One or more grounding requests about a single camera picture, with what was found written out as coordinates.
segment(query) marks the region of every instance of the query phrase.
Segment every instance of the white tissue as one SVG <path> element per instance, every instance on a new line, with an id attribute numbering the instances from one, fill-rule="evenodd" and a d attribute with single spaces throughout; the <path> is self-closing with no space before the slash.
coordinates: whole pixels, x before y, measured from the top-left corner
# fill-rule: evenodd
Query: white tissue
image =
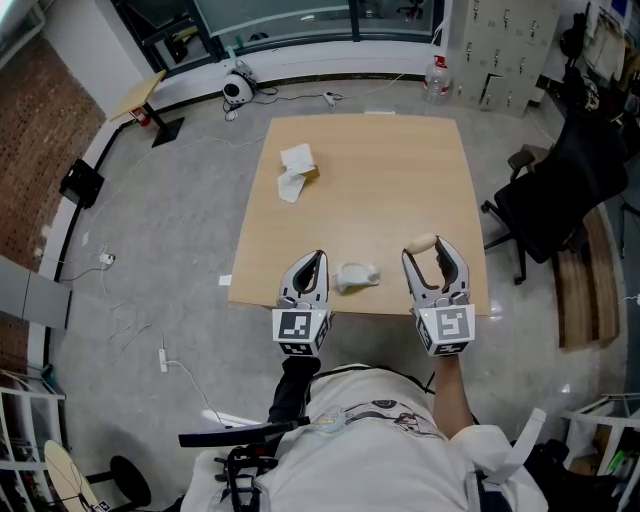
<path id="1" fill-rule="evenodd" d="M 338 268 L 336 283 L 340 293 L 344 293 L 350 286 L 378 286 L 380 271 L 374 265 L 345 263 Z"/>
<path id="2" fill-rule="evenodd" d="M 287 170 L 278 176 L 278 195 L 283 201 L 295 203 L 306 180 L 303 174 L 316 166 L 311 148 L 309 144 L 300 144 L 295 148 L 285 149 L 280 151 L 280 159 Z"/>
<path id="3" fill-rule="evenodd" d="M 307 178 L 289 171 L 278 176 L 278 195 L 287 203 L 295 203 L 298 200 L 302 187 Z"/>

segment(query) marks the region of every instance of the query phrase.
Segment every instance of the power strip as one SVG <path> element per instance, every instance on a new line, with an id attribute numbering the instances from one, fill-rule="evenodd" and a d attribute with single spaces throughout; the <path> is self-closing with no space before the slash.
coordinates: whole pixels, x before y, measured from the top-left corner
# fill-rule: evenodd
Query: power strip
<path id="1" fill-rule="evenodd" d="M 167 373 L 169 371 L 169 365 L 167 364 L 167 352 L 161 348 L 158 350 L 158 354 L 160 356 L 160 371 L 162 373 Z"/>

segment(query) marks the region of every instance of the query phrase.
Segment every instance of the black office chair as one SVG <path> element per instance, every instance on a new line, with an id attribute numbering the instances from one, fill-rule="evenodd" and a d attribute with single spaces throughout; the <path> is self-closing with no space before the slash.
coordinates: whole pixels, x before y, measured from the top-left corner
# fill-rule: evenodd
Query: black office chair
<path id="1" fill-rule="evenodd" d="M 515 238 L 520 275 L 514 282 L 522 284 L 527 278 L 525 252 L 544 263 L 557 251 L 574 248 L 573 242 L 580 238 L 586 240 L 582 218 L 627 186 L 626 155 L 620 134 L 604 117 L 570 114 L 535 172 L 518 177 L 535 160 L 529 151 L 509 158 L 510 183 L 495 194 L 495 205 L 485 201 L 480 209 L 495 213 L 510 232 L 486 244 L 484 250 Z"/>

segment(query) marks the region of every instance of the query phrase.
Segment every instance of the crumpled tissue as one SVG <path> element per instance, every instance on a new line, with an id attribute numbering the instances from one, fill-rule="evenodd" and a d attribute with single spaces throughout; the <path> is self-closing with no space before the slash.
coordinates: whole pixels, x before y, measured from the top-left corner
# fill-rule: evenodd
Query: crumpled tissue
<path id="1" fill-rule="evenodd" d="M 278 176 L 278 195 L 283 201 L 295 203 L 307 178 L 318 176 L 309 144 L 280 151 L 286 171 Z"/>

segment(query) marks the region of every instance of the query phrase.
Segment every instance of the wooden table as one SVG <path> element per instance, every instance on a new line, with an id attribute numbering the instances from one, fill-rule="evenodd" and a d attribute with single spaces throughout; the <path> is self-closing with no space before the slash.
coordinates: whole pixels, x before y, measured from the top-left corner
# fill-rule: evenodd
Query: wooden table
<path id="1" fill-rule="evenodd" d="M 298 202 L 281 201 L 280 150 L 309 143 L 320 177 Z M 409 314 L 401 263 L 422 233 L 444 237 L 469 266 L 471 300 L 488 314 L 478 207 L 455 121 L 393 115 L 322 115 L 274 119 L 251 189 L 236 252 L 229 301 L 275 306 L 284 272 L 322 249 L 330 274 L 347 262 L 374 263 L 380 285 L 340 295 L 334 311 Z M 435 251 L 417 257 L 431 284 L 443 279 Z"/>
<path id="2" fill-rule="evenodd" d="M 55 441 L 47 441 L 44 445 L 44 457 L 51 483 L 60 499 L 65 500 L 62 502 L 64 508 L 69 512 L 86 512 L 80 495 L 91 506 L 100 503 L 67 450 Z"/>
<path id="3" fill-rule="evenodd" d="M 184 122 L 184 117 L 181 117 L 180 119 L 174 119 L 173 121 L 165 123 L 158 113 L 151 108 L 151 105 L 149 105 L 149 97 L 153 94 L 153 91 L 155 91 L 166 73 L 166 71 L 162 70 L 133 86 L 120 100 L 119 105 L 109 116 L 109 121 L 113 121 L 124 114 L 133 112 L 138 108 L 142 108 L 147 114 L 149 114 L 151 119 L 156 122 L 159 128 L 158 135 L 156 135 L 156 138 L 151 145 L 152 148 L 175 140 L 180 132 L 182 123 Z"/>

